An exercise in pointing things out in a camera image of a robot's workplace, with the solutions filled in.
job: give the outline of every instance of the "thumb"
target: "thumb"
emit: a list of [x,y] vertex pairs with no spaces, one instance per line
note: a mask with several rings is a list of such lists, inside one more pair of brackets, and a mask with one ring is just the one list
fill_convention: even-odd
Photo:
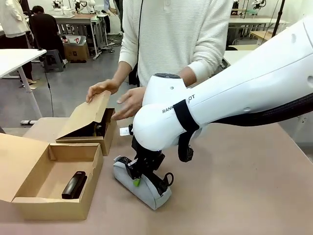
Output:
[[124,103],[129,97],[131,97],[132,94],[130,91],[126,92],[125,94],[123,94],[118,100],[117,100],[117,103],[118,104],[121,104],[121,103]]

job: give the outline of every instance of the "sleeve cuff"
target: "sleeve cuff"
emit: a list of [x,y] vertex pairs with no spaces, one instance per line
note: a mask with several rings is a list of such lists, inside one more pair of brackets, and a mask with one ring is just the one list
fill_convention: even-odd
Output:
[[118,62],[124,61],[134,69],[137,63],[137,56],[129,52],[120,52]]
[[206,80],[211,75],[208,65],[205,65],[202,61],[194,61],[188,67],[195,73],[197,81]]

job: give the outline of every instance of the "hand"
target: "hand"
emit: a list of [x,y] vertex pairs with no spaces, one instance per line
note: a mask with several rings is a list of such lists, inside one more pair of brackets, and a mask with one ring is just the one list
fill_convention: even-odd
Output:
[[89,87],[86,102],[91,102],[96,94],[100,94],[104,91],[109,91],[111,92],[111,94],[114,94],[118,91],[119,86],[120,84],[114,79],[109,79],[104,82],[98,82],[97,84]]
[[117,10],[115,8],[109,7],[109,11],[111,11],[114,15],[117,15]]
[[117,101],[118,104],[124,104],[121,111],[112,116],[114,120],[122,120],[134,116],[142,107],[143,96],[145,95],[146,88],[138,87],[130,89],[122,95]]

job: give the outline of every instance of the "black shirt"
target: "black shirt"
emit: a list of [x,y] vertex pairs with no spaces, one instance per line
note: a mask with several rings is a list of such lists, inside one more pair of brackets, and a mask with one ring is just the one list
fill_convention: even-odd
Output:
[[42,48],[47,48],[56,39],[60,40],[57,22],[49,14],[40,13],[32,16],[29,20],[29,26],[37,44]]

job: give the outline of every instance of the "green tag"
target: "green tag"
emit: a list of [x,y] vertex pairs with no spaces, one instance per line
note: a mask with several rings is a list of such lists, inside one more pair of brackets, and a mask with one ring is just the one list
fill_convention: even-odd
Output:
[[139,183],[140,183],[140,179],[135,179],[135,180],[134,180],[134,185],[135,185],[135,187],[138,187],[138,186],[139,186]]

